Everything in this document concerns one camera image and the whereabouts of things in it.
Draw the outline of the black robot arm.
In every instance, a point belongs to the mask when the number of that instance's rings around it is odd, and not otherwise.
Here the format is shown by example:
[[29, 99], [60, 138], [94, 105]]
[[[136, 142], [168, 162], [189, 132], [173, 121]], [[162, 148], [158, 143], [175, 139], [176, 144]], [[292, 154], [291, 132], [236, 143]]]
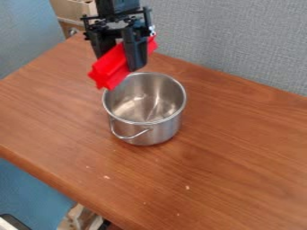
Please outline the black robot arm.
[[94, 0], [94, 5], [97, 14], [84, 14], [80, 21], [96, 58], [121, 40], [128, 69], [134, 72], [148, 62], [148, 39], [156, 35], [150, 9], [140, 5], [140, 0]]

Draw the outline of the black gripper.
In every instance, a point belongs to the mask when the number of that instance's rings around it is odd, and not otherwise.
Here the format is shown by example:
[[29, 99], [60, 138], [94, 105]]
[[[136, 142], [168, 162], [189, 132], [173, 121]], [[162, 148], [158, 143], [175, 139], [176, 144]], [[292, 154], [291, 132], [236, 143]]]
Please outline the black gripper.
[[100, 7], [97, 14], [81, 16], [84, 38], [89, 41], [96, 58], [100, 58], [122, 38], [124, 56], [128, 69], [134, 72], [148, 62], [148, 37], [154, 36], [150, 18], [152, 9], [146, 6]]

